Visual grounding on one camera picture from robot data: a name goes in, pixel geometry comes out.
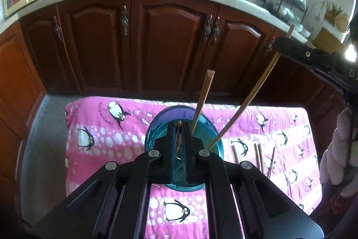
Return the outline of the gloved right hand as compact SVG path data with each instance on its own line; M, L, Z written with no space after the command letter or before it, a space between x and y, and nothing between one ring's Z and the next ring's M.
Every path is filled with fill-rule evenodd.
M348 178L348 184L342 188L340 195L349 198L357 193L357 138L353 139L351 151L349 148L349 133L351 130L351 110L345 109L337 118L337 127L332 136L332 142L324 151L320 162L320 183L339 185L343 182L344 168L352 166L352 174Z

